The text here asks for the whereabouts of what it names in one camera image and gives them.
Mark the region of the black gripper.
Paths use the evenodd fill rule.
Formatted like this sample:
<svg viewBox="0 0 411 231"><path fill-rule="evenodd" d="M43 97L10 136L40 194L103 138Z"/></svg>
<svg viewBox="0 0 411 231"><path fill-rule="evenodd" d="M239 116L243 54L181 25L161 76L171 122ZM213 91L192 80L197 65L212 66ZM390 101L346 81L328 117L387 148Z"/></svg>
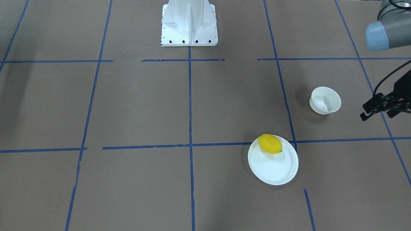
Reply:
<svg viewBox="0 0 411 231"><path fill-rule="evenodd" d="M402 112L410 113L411 103L411 70L405 73L394 84L395 105Z"/></svg>

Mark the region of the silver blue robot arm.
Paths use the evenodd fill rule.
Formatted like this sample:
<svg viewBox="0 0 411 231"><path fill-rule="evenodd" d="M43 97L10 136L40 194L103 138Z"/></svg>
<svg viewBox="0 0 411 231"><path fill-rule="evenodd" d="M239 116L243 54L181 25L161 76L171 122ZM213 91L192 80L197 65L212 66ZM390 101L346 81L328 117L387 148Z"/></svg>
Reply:
<svg viewBox="0 0 411 231"><path fill-rule="evenodd" d="M367 26L365 32L366 46L370 51L385 51L410 45L410 1L383 0L377 21ZM402 64L385 76L374 88L370 100L372 107L365 108L364 114L376 114L386 111L390 118L400 113L410 113L410 71L399 78L393 91L387 95L378 93L380 85L397 71L409 65Z"/></svg>

